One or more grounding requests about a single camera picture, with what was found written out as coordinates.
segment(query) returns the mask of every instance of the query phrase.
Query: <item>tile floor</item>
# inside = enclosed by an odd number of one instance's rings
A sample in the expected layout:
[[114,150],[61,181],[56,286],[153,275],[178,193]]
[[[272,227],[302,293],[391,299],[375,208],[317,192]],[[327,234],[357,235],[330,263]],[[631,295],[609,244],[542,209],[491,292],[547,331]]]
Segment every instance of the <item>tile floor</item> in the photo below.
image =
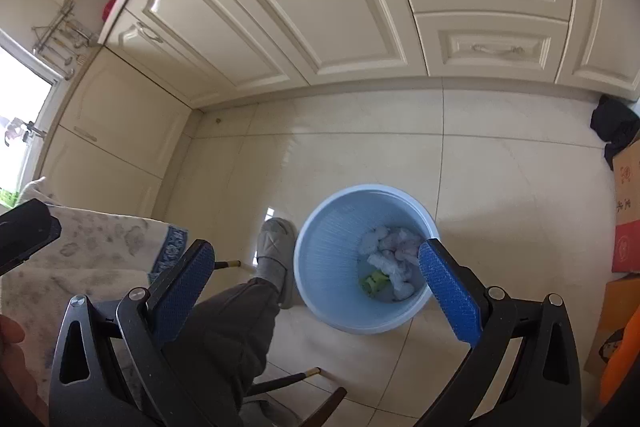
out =
[[[594,103],[460,89],[361,92],[210,112],[192,140],[165,219],[251,265],[272,208],[301,227],[336,190],[398,187],[436,218],[444,245],[512,296],[562,295],[581,361],[610,279],[613,179],[589,129]],[[250,277],[218,272],[205,295]],[[512,342],[513,360],[517,342]],[[327,425],[404,427],[438,396],[466,353],[437,302],[381,335],[319,322],[300,301],[276,320],[263,378],[322,367],[273,396],[302,416],[343,385]],[[490,409],[505,363],[479,412]]]

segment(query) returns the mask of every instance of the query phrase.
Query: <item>wooden chair leg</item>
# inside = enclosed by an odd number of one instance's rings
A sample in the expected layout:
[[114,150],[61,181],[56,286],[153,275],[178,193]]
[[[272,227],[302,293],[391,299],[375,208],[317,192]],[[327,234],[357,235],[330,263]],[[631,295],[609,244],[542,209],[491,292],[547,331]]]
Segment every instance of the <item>wooden chair leg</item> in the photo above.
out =
[[275,391],[276,389],[282,389],[283,387],[287,387],[292,383],[296,383],[305,378],[312,377],[313,375],[319,375],[320,368],[312,367],[308,371],[304,373],[296,373],[295,375],[288,375],[282,378],[276,378],[275,380],[270,380],[267,382],[254,383],[249,391],[246,393],[247,396],[255,396],[256,394],[268,393],[269,391]]
[[336,389],[309,418],[300,424],[300,427],[320,427],[324,425],[329,419],[329,416],[338,409],[340,402],[345,396],[347,396],[347,390],[345,388],[339,387]]
[[220,270],[223,268],[232,268],[234,266],[242,266],[242,263],[240,261],[216,261],[213,269]]

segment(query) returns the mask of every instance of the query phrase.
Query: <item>cardboard box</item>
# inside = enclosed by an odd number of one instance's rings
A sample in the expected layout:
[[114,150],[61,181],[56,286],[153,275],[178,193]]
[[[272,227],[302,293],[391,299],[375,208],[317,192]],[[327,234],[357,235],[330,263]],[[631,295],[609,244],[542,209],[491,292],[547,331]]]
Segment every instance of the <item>cardboard box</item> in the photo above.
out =
[[640,306],[640,275],[628,275],[607,283],[596,334],[584,370],[600,378],[613,351],[620,345],[622,332]]
[[640,141],[613,158],[616,241],[613,272],[640,271]]

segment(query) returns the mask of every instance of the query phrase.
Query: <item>gray sock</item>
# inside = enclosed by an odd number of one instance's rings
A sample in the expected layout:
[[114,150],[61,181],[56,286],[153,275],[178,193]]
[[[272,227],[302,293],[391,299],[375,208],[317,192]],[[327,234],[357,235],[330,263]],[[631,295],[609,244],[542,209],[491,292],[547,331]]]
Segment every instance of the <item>gray sock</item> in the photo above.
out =
[[268,280],[278,289],[278,293],[282,291],[284,285],[284,276],[287,273],[286,268],[275,259],[269,257],[260,257],[258,259],[258,267],[255,276],[260,279]]

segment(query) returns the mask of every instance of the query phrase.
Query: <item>person's hand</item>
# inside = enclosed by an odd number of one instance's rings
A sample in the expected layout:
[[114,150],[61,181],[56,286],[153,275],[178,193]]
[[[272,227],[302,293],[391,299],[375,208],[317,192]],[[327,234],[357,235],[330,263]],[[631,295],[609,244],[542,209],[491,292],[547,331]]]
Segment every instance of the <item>person's hand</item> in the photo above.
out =
[[38,419],[49,425],[49,410],[44,400],[38,396],[38,385],[27,371],[24,353],[17,344],[24,340],[24,330],[16,321],[0,315],[0,337],[2,347],[0,368],[11,382],[22,402]]

